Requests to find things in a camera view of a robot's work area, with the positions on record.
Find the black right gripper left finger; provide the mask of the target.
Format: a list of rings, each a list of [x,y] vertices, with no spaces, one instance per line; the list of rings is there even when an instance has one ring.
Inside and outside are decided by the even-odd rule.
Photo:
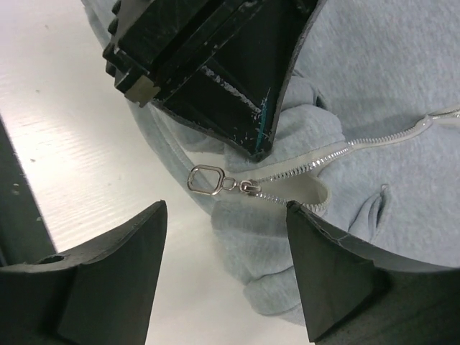
[[[167,233],[158,201],[34,264],[1,269],[3,344],[144,344]]]

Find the grey zip jacket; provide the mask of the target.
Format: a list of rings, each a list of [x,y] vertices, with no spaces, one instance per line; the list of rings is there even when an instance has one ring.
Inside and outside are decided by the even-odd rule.
[[[153,106],[131,111],[178,183],[209,164],[256,187],[193,200],[258,314],[303,322],[288,201],[389,252],[459,266],[457,1],[327,1],[261,162]]]

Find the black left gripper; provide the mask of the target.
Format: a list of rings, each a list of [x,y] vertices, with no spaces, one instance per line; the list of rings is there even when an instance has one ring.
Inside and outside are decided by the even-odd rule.
[[[103,52],[115,87],[251,160],[272,151],[280,107],[322,1],[117,1]]]

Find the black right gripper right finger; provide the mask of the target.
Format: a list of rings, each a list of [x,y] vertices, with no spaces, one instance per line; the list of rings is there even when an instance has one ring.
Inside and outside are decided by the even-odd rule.
[[[457,344],[459,271],[393,254],[295,201],[287,233],[315,344]]]

